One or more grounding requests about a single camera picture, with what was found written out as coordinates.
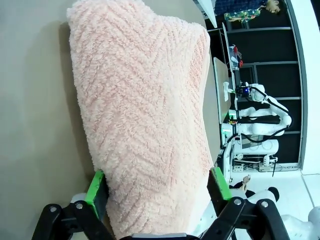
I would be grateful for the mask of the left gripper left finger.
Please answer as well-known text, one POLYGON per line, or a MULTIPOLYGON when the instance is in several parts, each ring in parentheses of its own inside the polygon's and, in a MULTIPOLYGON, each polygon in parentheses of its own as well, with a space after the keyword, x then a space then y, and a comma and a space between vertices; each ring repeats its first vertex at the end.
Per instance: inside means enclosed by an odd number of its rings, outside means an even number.
POLYGON ((87 192, 76 196, 66 207, 46 205, 36 224, 33 240, 70 240, 83 232, 89 240, 113 240, 113 234, 103 223, 109 189, 105 174, 98 170, 87 192))

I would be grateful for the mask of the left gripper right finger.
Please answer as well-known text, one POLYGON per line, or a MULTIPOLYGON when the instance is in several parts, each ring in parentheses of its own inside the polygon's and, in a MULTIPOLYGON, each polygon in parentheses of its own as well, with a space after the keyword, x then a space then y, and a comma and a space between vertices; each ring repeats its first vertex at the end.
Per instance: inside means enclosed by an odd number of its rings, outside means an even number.
POLYGON ((217 218, 202 240, 235 240, 244 229, 252 240, 288 240, 289 235, 275 203, 262 198, 256 203, 230 193, 220 168, 211 168, 207 189, 217 218))

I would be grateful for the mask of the seated person's bare hand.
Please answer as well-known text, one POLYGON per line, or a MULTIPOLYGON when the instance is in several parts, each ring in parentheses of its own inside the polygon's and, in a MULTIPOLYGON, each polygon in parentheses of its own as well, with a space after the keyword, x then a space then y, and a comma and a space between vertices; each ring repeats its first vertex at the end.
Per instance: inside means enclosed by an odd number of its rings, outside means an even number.
POLYGON ((247 184, 248 184, 248 182, 251 180, 251 176, 250 175, 247 175, 247 176, 245 176, 243 179, 242 179, 242 187, 241 187, 241 189, 244 191, 244 192, 246 192, 246 190, 247 190, 247 184))

